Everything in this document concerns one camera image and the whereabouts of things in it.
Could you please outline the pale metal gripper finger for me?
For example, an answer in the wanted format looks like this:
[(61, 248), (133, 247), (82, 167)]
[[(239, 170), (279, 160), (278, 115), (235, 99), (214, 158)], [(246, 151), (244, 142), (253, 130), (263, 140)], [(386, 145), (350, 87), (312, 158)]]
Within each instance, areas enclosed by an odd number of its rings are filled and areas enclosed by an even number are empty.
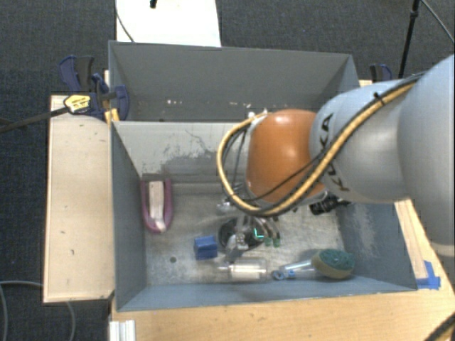
[(245, 236), (243, 234), (234, 234), (229, 238), (225, 246), (224, 262), (234, 263), (248, 250), (249, 245)]

